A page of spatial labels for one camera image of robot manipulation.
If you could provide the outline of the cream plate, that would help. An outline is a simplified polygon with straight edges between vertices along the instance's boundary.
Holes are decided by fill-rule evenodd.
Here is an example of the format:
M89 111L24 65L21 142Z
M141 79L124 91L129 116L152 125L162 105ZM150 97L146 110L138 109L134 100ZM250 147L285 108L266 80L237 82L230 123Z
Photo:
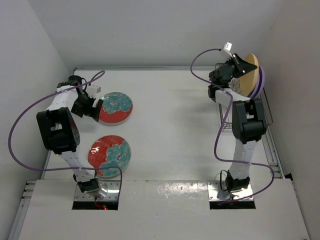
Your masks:
M232 91L240 94L242 92L240 87L240 79L239 78L233 78L231 82L229 83L229 87Z

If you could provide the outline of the lavender plate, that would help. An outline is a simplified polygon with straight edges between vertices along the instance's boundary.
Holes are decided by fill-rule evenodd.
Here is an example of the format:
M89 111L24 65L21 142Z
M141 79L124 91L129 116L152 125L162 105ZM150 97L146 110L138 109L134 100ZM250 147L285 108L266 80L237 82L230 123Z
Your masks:
M261 67L259 67L258 81L256 83L254 91L252 92L251 98L255 98L261 93L264 87L264 83L265 83L264 71Z
M259 83L258 83L258 89L257 89L257 93L256 93L257 97L264 90L265 83L266 83L266 74L265 74L264 69L260 66L259 67Z

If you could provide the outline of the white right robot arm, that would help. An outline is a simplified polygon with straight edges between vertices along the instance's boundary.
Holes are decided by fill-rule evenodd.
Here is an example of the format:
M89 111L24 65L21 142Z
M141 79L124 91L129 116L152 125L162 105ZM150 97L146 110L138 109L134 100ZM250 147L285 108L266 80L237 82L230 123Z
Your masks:
M234 162L225 178L225 191L229 193L248 187L253 151L267 130L263 103L255 97L259 71L259 62L254 54L242 59L233 53L225 63L209 73L209 98L232 110L232 133L236 144Z

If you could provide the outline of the orange plate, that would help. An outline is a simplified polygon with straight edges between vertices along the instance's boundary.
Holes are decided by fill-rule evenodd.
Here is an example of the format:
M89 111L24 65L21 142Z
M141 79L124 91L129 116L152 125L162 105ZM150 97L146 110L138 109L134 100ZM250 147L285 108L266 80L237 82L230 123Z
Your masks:
M259 61L253 53L249 53L244 60L256 66L255 70L245 74L239 79L239 93L247 97L256 87L259 77Z

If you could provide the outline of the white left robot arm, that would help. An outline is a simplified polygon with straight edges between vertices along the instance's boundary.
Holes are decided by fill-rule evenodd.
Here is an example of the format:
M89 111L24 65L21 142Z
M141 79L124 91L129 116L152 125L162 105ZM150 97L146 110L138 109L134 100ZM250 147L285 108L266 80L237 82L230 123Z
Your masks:
M80 148L80 132L72 114L87 116L97 122L103 101L100 99L94 105L101 88L90 86L87 92L77 87L83 80L78 75L72 75L67 81L60 82L56 89L60 94L54 97L46 110L37 113L36 120L45 148L60 156L72 168L73 178L83 194L98 198L101 193L99 180Z

